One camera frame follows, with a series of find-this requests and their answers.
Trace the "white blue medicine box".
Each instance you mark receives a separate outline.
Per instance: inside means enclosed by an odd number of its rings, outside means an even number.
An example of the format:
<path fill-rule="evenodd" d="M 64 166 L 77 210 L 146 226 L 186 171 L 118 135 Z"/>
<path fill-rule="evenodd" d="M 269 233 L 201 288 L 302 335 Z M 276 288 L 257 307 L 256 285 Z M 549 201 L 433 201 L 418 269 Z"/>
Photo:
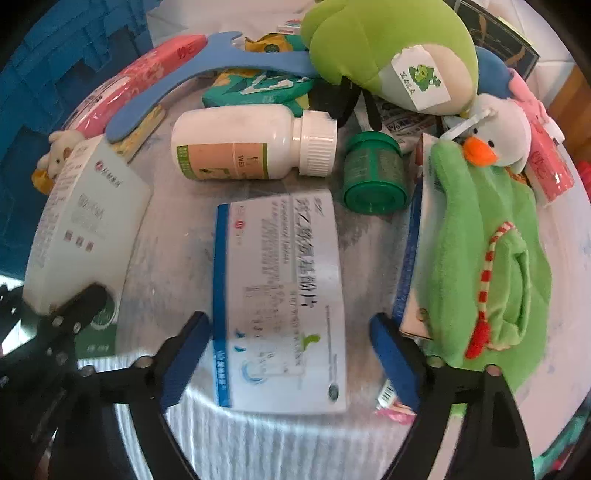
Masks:
<path fill-rule="evenodd" d="M 221 204 L 212 275 L 217 405 L 346 411 L 346 322 L 329 190 Z"/>

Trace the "tall white medicine box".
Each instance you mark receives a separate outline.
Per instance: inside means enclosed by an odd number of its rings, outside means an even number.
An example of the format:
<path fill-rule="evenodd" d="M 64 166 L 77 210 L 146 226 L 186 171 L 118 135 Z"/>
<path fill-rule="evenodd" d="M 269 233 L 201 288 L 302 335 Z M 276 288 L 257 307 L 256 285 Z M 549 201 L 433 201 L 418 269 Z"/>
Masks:
<path fill-rule="evenodd" d="M 102 137 L 79 143 L 57 177 L 29 255 L 23 298 L 41 315 L 92 283 L 113 300 L 117 320 L 135 238 L 151 189 Z"/>

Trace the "pink tissue box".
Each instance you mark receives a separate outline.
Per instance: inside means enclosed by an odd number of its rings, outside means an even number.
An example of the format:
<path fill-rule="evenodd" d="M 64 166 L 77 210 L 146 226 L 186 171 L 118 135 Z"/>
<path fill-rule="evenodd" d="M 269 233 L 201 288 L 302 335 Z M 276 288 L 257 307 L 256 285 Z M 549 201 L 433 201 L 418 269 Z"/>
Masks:
<path fill-rule="evenodd" d="M 574 187 L 574 178 L 558 150 L 565 136 L 539 101 L 523 103 L 522 108 L 530 123 L 532 137 L 524 172 L 536 202 L 545 207 Z"/>

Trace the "green plastic jar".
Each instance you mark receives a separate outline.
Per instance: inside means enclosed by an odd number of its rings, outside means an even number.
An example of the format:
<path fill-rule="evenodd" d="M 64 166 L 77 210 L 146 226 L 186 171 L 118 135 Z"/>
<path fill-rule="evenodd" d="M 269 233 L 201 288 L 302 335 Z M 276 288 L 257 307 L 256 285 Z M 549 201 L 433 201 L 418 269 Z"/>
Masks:
<path fill-rule="evenodd" d="M 382 132 L 362 132 L 346 146 L 342 201 L 365 215 L 388 215 L 409 202 L 407 174 L 398 142 Z"/>

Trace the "green frog plush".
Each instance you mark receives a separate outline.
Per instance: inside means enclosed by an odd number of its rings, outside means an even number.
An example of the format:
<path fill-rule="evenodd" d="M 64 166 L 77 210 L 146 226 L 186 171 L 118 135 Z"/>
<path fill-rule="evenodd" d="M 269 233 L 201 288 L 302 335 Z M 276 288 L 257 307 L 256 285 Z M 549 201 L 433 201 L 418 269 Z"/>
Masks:
<path fill-rule="evenodd" d="M 304 15 L 301 40 L 341 90 L 342 119 L 363 92 L 430 115 L 459 114 L 477 94 L 474 42 L 444 1 L 322 1 Z"/>

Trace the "white penguin plush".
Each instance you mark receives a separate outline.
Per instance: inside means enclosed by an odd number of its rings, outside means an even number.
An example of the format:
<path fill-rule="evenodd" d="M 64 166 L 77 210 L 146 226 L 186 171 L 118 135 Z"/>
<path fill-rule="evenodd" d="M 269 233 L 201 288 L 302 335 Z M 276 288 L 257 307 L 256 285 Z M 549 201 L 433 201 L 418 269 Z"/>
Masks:
<path fill-rule="evenodd" d="M 529 158 L 532 129 L 514 100 L 478 94 L 468 117 L 446 116 L 441 139 L 462 141 L 465 159 L 476 167 L 497 166 L 521 174 Z"/>

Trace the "green plush cloth toy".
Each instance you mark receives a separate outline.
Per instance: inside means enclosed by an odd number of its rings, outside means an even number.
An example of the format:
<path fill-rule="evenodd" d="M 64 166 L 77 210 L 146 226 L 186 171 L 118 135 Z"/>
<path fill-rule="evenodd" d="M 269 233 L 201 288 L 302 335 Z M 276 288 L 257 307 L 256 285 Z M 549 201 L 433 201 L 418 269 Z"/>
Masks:
<path fill-rule="evenodd" d="M 428 276 L 430 353 L 449 365 L 498 365 L 512 390 L 545 349 L 552 273 L 532 190 L 502 167 L 475 167 L 438 141 L 430 171 L 445 196 Z"/>

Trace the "small cream bear plush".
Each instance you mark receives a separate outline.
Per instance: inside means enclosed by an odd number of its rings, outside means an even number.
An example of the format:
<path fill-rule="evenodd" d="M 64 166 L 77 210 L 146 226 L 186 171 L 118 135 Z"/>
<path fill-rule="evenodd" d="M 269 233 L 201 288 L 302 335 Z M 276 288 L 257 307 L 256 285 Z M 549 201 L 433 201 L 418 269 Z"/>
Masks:
<path fill-rule="evenodd" d="M 38 160 L 31 176 L 32 184 L 37 191 L 44 195 L 50 194 L 68 157 L 84 139 L 81 132 L 70 129 L 55 131 L 49 135 L 49 152 Z"/>

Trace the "yellow sponge pack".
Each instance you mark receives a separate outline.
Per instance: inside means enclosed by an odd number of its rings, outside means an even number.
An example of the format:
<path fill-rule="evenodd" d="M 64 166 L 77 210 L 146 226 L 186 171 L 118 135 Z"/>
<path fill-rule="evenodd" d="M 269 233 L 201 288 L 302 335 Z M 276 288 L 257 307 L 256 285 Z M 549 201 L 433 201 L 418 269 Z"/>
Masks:
<path fill-rule="evenodd" d="M 123 140 L 112 143 L 111 149 L 126 163 L 130 163 L 143 143 L 158 128 L 166 115 L 166 110 L 156 105 L 140 124 Z"/>

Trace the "white pill bottle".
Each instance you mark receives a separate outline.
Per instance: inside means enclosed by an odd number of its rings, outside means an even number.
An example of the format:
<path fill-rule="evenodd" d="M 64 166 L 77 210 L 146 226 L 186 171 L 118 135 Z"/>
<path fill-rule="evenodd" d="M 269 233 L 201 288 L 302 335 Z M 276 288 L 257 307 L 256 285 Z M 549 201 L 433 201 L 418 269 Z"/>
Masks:
<path fill-rule="evenodd" d="M 329 113 L 300 117 L 280 104 L 186 111 L 173 125 L 172 160 L 191 180 L 280 180 L 328 177 L 335 164 L 338 125 Z"/>

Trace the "blue plastic crate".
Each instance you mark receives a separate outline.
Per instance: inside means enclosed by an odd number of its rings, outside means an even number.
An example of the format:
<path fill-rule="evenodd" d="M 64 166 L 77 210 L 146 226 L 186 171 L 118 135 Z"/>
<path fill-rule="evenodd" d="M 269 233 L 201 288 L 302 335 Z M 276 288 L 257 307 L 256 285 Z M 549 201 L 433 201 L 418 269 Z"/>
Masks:
<path fill-rule="evenodd" d="M 22 279 L 46 198 L 31 182 L 48 136 L 152 47 L 156 1 L 46 1 L 1 71 L 1 273 Z"/>

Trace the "green wipes pack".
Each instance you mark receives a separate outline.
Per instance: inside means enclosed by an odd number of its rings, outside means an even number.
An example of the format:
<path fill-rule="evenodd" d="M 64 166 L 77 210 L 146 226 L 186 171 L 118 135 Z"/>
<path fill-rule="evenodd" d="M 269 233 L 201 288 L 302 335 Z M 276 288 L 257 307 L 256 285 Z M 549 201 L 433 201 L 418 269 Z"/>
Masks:
<path fill-rule="evenodd" d="M 280 104 L 300 118 L 310 107 L 308 93 L 315 80 L 273 71 L 228 69 L 217 76 L 202 103 L 205 107 Z"/>

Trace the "yellow snack packet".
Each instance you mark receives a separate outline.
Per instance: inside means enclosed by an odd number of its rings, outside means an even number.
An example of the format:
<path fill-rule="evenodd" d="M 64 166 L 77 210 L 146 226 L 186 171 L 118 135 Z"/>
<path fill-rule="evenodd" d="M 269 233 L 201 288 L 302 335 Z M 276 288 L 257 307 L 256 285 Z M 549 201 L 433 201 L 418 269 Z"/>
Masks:
<path fill-rule="evenodd" d="M 256 53 L 277 53 L 290 51 L 305 51 L 303 41 L 299 35 L 283 33 L 269 33 L 259 40 L 245 38 L 245 51 Z"/>

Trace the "red white flat box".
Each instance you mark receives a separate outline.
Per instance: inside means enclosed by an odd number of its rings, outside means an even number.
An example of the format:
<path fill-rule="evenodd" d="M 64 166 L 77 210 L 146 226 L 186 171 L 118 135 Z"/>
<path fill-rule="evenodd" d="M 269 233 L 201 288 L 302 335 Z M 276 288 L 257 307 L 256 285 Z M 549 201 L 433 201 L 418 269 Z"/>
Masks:
<path fill-rule="evenodd" d="M 276 26 L 276 32 L 287 35 L 301 34 L 301 19 L 290 19 Z"/>

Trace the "black gift bag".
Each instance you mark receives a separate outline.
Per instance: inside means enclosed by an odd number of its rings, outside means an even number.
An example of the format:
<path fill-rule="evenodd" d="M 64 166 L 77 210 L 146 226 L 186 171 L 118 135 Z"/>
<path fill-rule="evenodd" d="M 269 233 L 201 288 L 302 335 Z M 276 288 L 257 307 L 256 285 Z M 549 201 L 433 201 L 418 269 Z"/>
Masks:
<path fill-rule="evenodd" d="M 475 1 L 450 1 L 450 5 L 477 46 L 496 54 L 524 80 L 529 78 L 540 56 L 521 33 Z"/>

